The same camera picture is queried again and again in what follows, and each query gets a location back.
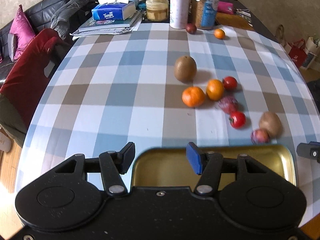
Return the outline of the red tomato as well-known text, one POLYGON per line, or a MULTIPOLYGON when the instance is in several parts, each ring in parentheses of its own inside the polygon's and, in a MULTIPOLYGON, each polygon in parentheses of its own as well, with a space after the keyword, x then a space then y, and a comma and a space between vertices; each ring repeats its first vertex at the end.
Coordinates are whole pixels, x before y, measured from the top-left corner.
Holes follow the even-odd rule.
POLYGON ((233 91, 237 89, 237 86, 238 86, 238 82, 236 78, 232 76, 227 76, 223 78, 222 83, 223 83, 224 89, 227 91, 233 91))
POLYGON ((233 112, 229 115, 229 122, 235 129, 242 128, 246 124, 246 116, 240 111, 233 112))

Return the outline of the red plum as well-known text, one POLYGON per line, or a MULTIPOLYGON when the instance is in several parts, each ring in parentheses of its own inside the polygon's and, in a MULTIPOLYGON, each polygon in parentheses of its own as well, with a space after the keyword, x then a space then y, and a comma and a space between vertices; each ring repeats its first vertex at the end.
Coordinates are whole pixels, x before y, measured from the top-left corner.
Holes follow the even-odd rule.
POLYGON ((253 144, 265 144, 270 142, 270 136, 266 129, 259 128, 251 133, 251 141, 253 144))
POLYGON ((225 96, 218 101, 218 106, 226 114, 232 114, 233 112, 238 111, 239 104, 235 97, 225 96))

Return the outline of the orange mandarin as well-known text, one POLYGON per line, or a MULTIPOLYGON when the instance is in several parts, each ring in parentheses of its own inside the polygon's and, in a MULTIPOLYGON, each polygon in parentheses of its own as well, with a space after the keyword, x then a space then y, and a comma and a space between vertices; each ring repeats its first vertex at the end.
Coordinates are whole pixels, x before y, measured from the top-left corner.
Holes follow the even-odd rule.
POLYGON ((182 101, 190 108, 202 105, 205 99, 206 95, 200 87, 188 87, 182 92, 182 101))
POLYGON ((222 99, 225 88, 223 83, 217 79, 211 79, 207 83, 206 94, 210 100, 219 101, 222 99))

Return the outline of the kiwi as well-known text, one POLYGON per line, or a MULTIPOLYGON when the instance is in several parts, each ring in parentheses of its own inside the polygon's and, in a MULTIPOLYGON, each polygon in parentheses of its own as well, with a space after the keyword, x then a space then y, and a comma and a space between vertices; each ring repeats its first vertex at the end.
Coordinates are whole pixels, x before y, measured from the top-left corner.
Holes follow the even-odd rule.
POLYGON ((174 76, 178 81, 183 83, 193 82, 196 72, 197 65, 192 57, 185 55, 176 60, 174 65, 174 76))
POLYGON ((264 112, 259 120, 259 128, 265 129, 271 138, 277 138, 283 131, 280 118, 273 112, 264 112))

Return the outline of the gold metal tray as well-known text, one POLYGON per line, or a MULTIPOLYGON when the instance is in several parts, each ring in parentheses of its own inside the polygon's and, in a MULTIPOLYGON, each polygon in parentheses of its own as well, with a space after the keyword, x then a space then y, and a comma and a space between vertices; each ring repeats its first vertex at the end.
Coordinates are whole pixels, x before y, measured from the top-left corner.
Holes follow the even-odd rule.
MULTIPOLYGON (((223 164, 219 190, 236 179, 236 159, 247 154, 287 181, 296 185, 296 173, 291 152, 282 145, 248 145, 232 147, 207 147, 203 152, 220 153, 231 161, 223 164)), ((169 187, 189 186, 192 190, 198 183, 197 175, 186 157, 183 148, 152 148, 143 152, 133 165, 132 186, 169 187)))

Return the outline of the red plum by tray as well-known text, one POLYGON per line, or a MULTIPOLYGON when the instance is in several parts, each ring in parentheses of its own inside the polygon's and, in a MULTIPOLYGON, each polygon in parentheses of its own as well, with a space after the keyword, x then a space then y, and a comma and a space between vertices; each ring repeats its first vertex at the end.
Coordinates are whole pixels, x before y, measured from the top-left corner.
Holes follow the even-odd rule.
POLYGON ((265 144, 270 142, 270 136, 266 129, 259 128, 251 133, 251 141, 253 144, 265 144))

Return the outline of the checkered tablecloth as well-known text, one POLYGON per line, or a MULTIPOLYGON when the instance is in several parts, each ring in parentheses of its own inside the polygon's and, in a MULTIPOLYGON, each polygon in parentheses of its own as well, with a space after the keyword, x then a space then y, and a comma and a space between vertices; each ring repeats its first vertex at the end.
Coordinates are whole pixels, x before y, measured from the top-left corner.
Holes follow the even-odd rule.
POLYGON ((224 27, 190 35, 167 23, 143 23, 122 35, 77 40, 53 75, 35 111, 22 148, 15 191, 71 155, 97 157, 127 142, 137 154, 153 147, 248 145, 266 111, 283 125, 277 143, 295 153, 301 142, 319 141, 319 113, 299 70, 277 42, 224 27), (212 101, 187 107, 186 85, 174 77, 184 55, 197 64, 194 85, 236 78, 234 93, 246 126, 231 127, 212 101))

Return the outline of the red shopping bag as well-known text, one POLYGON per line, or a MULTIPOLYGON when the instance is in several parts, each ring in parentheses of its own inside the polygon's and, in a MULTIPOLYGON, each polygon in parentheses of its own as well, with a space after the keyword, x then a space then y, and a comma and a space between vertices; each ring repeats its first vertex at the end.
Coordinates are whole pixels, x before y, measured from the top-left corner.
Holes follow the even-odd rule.
POLYGON ((291 50, 289 57, 294 62, 297 68, 300 68, 305 61, 307 54, 305 52, 306 41, 302 38, 299 41, 290 43, 291 50))

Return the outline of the white paper bag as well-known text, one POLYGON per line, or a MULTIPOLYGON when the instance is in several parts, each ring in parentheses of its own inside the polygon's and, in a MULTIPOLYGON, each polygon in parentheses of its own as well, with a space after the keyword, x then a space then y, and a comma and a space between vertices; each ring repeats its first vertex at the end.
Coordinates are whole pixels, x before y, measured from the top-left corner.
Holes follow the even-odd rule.
POLYGON ((300 68, 308 69, 319 55, 319 38, 308 37, 304 51, 306 53, 306 59, 300 68))

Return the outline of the far small mandarin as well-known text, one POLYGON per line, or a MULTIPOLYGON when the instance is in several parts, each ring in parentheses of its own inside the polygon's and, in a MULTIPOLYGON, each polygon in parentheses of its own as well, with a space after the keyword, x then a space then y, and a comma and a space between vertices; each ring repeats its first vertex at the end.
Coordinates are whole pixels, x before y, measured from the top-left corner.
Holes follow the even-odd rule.
POLYGON ((215 29, 214 36, 220 40, 223 40, 225 38, 226 34, 222 29, 215 29))

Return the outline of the far dark plum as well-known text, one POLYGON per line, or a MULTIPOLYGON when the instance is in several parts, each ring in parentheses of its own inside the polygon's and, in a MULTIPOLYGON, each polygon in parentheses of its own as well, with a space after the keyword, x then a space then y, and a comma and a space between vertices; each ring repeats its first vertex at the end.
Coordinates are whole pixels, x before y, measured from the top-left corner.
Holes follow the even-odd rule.
POLYGON ((192 24, 192 23, 188 23, 186 26, 185 26, 185 30, 187 33, 191 34, 191 35, 194 35, 196 34, 197 32, 197 27, 196 25, 192 24))

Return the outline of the stack of books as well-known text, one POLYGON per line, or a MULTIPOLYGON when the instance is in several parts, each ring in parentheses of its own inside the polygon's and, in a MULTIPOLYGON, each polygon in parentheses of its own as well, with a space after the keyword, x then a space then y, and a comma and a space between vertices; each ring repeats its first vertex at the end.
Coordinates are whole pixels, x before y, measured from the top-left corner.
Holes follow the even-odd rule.
POLYGON ((95 21, 91 17, 72 36, 91 36, 91 35, 117 35, 132 31, 135 23, 142 19, 141 12, 135 12, 126 20, 103 20, 95 21))

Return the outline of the wooden cutting board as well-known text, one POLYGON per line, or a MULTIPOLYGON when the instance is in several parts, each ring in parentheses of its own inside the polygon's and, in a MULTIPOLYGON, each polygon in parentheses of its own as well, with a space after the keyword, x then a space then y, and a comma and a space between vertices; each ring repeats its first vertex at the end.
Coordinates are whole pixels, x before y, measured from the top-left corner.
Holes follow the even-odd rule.
POLYGON ((239 15, 231 15, 218 12, 216 15, 216 21, 218 25, 226 25, 244 30, 254 30, 254 28, 249 24, 249 22, 239 15))

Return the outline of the blue tissue pack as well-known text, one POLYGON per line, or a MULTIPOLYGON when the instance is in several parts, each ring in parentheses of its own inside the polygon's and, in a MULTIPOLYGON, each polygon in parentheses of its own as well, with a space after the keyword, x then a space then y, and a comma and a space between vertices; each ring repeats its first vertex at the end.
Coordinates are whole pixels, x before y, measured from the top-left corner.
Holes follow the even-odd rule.
POLYGON ((96 21, 126 20, 136 12, 134 2, 99 4, 92 9, 92 17, 96 21))

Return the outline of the pink pouch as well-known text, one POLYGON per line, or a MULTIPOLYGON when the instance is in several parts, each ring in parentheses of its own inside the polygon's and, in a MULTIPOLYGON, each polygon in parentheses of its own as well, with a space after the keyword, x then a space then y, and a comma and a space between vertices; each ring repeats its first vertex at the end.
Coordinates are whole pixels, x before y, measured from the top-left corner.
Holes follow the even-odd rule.
POLYGON ((219 1, 217 12, 233 15, 234 14, 233 3, 219 1))

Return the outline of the black leather sofa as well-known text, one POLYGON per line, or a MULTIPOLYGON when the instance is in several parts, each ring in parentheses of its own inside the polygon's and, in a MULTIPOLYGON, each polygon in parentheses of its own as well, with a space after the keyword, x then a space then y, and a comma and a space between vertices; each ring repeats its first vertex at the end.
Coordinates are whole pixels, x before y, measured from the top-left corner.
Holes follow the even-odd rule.
MULTIPOLYGON (((70 0, 42 0, 26 11, 22 10, 27 24, 27 30, 37 35, 41 30, 49 28, 54 13, 70 0)), ((1 85, 6 80, 14 62, 9 56, 8 34, 14 20, 1 28, 1 85)))

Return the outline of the yellow lid honey jar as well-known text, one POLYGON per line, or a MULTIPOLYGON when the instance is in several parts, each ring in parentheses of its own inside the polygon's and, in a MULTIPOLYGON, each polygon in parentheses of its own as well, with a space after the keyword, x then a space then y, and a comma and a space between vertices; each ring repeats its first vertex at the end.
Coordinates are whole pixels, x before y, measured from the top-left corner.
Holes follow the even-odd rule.
POLYGON ((146 0, 146 16, 153 22, 162 22, 169 17, 168 0, 146 0))

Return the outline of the magenta cushion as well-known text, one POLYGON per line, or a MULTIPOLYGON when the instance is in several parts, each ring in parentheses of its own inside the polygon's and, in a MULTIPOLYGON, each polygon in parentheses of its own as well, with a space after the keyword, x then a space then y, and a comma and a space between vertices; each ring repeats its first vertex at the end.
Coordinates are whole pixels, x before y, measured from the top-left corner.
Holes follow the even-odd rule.
POLYGON ((12 61, 18 60, 35 36, 33 28, 20 4, 8 33, 8 51, 10 59, 12 61))

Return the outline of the glass cereal jar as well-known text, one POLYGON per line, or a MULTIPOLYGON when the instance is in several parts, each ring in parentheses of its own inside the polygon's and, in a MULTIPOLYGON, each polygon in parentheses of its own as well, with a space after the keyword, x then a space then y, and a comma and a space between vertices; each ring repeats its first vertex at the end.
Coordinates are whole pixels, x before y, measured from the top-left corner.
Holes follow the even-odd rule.
POLYGON ((191 0, 191 22, 197 29, 212 30, 220 0, 191 0))

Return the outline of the white purple thermos bottle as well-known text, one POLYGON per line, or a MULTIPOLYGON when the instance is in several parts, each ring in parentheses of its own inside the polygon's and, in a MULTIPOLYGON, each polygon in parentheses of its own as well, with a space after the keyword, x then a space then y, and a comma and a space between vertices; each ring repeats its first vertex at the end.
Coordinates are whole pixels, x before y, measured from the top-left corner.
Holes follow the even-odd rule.
POLYGON ((170 0, 170 26, 184 29, 188 22, 189 0, 170 0))

